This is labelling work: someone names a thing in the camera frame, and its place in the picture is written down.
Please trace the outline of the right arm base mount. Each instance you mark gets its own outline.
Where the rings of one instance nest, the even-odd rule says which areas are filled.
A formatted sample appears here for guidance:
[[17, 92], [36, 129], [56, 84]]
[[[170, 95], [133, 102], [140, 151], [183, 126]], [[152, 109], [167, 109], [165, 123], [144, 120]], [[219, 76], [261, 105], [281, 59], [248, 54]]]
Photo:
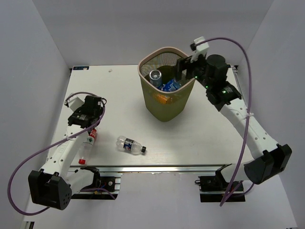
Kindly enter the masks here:
[[[220, 203], [226, 187], [216, 181], [215, 176], [201, 176], [194, 182], [200, 190], [201, 203]], [[244, 187], [240, 185], [237, 190], [227, 199], [227, 202], [245, 202]]]

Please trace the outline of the red label water bottle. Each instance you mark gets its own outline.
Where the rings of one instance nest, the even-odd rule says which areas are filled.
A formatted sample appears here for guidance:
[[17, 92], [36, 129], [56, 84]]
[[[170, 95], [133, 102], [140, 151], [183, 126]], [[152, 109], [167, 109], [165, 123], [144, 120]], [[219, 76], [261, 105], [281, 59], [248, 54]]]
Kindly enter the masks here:
[[78, 156], [79, 156], [78, 163], [80, 165], [85, 165], [86, 162], [89, 160], [90, 153], [94, 145], [96, 136], [97, 136], [97, 130], [94, 128], [91, 130], [86, 140], [82, 143], [78, 151]]

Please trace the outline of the orange juice bottle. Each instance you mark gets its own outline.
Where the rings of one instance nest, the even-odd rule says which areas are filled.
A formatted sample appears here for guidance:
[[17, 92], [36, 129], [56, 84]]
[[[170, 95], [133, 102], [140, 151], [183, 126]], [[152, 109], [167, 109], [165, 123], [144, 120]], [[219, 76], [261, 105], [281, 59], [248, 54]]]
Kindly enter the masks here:
[[173, 100], [171, 96], [159, 94], [159, 93], [155, 94], [153, 97], [155, 101], [160, 104], [171, 104]]

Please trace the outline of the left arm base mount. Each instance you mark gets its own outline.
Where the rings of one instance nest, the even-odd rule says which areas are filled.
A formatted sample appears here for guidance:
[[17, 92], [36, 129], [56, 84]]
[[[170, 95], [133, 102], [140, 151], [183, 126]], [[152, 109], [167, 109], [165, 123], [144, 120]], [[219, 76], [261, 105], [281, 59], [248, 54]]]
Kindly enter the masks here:
[[101, 173], [97, 189], [78, 192], [72, 199], [83, 200], [115, 200], [118, 197], [122, 173]]

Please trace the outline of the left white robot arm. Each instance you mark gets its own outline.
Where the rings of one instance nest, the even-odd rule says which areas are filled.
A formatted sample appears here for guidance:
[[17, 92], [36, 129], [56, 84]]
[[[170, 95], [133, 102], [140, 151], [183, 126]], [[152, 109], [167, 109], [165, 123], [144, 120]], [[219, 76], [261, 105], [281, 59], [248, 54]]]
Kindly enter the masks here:
[[64, 210], [72, 196], [84, 188], [96, 190], [100, 187], [99, 170], [82, 167], [69, 174], [69, 168], [82, 143], [104, 115], [105, 102], [99, 96], [88, 95], [84, 103], [69, 116], [63, 143], [60, 143], [52, 157], [39, 171], [28, 176], [30, 196], [34, 204]]

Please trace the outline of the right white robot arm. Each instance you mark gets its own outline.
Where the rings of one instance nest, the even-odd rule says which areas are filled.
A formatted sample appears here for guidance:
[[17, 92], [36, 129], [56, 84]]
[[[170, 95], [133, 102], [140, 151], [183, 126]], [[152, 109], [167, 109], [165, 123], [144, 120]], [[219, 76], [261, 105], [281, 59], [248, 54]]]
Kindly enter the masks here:
[[218, 54], [208, 57], [199, 55], [196, 61], [191, 57], [180, 58], [176, 63], [176, 76], [181, 79], [196, 79], [205, 89], [208, 101], [226, 117], [237, 130], [250, 150], [253, 160], [243, 163], [236, 178], [250, 180], [259, 185], [284, 171], [292, 154], [289, 145], [280, 145], [258, 123], [237, 88], [227, 81], [228, 65]]

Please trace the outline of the blue label bottle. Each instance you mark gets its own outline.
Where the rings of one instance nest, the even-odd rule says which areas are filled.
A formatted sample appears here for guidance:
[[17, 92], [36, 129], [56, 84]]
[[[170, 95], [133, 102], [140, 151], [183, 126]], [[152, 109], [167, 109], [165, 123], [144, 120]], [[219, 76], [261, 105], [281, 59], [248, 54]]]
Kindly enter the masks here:
[[149, 81], [150, 81], [150, 84], [152, 84], [154, 87], [161, 88], [163, 85], [162, 73], [157, 69], [150, 71]]
[[181, 88], [181, 83], [177, 81], [175, 78], [168, 81], [166, 84], [163, 85], [162, 91], [164, 92], [174, 92]]

